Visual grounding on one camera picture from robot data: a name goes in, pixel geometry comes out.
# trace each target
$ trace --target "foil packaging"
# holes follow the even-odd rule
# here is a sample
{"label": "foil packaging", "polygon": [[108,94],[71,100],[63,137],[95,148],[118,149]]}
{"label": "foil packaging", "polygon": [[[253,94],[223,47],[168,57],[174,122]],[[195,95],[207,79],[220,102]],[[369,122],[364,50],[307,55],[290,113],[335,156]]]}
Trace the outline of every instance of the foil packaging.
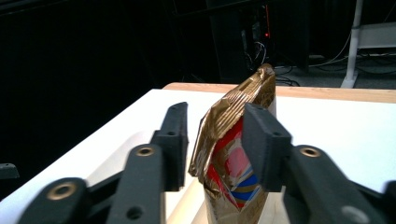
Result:
{"label": "foil packaging", "polygon": [[209,223],[257,223],[267,193],[241,145],[245,103],[276,114],[276,78],[270,64],[227,92],[201,119],[189,173],[204,186]]}

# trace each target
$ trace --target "floor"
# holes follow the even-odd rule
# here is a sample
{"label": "floor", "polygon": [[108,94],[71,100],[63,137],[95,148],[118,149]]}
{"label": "floor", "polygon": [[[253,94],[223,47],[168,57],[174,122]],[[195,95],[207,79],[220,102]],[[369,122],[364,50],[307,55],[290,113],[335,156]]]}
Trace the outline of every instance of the floor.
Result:
{"label": "floor", "polygon": [[[276,67],[276,85],[340,88],[347,73],[347,58],[315,66],[324,64],[322,60],[311,59],[308,72],[288,65]],[[356,70],[355,89],[396,90],[396,55],[361,55]]]}

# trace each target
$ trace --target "dark wall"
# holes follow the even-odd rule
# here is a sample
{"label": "dark wall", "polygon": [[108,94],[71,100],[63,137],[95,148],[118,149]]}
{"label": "dark wall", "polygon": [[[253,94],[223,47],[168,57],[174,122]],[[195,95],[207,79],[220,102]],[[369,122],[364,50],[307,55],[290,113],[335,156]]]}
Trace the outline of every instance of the dark wall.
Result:
{"label": "dark wall", "polygon": [[0,162],[21,175],[0,180],[0,199],[148,90],[180,80],[176,40],[154,2],[0,5]]}

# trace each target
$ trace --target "snack bag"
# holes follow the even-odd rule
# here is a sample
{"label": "snack bag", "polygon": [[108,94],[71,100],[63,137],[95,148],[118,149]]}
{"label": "snack bag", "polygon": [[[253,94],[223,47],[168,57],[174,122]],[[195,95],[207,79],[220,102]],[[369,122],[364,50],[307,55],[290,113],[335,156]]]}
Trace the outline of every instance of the snack bag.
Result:
{"label": "snack bag", "polygon": [[245,103],[263,105],[273,114],[275,72],[262,65],[226,93],[201,119],[189,173],[204,185],[209,223],[257,223],[267,193],[258,184],[241,145]]}

